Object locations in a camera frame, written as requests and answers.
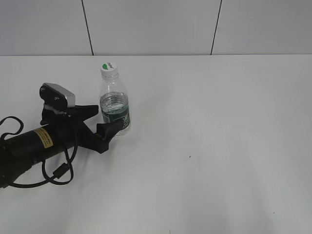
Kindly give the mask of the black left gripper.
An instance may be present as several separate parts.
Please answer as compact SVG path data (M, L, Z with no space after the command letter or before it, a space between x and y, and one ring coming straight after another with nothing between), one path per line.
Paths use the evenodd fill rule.
M43 109L40 124L53 141L65 149L80 146L102 154L108 151L109 142L122 130L123 120L97 124L96 133L93 133L84 121L98 112L98 105L76 105L61 115Z

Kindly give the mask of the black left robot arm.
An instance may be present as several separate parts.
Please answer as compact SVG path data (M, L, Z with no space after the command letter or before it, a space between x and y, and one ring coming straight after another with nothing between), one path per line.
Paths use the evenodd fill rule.
M108 151L112 138L121 130L121 119L111 123L97 124L93 133L85 120L98 114L97 105L75 106L62 111L44 106L41 127L22 133L24 124L17 117L11 117L20 124L15 133L4 133L0 137L0 186L14 188L35 188L47 183L66 185L70 181L60 181L66 173L74 177L73 160L79 147L100 154ZM62 163L53 175L45 169L46 160L59 153L65 154ZM16 179L41 163L44 180L33 184L18 184Z

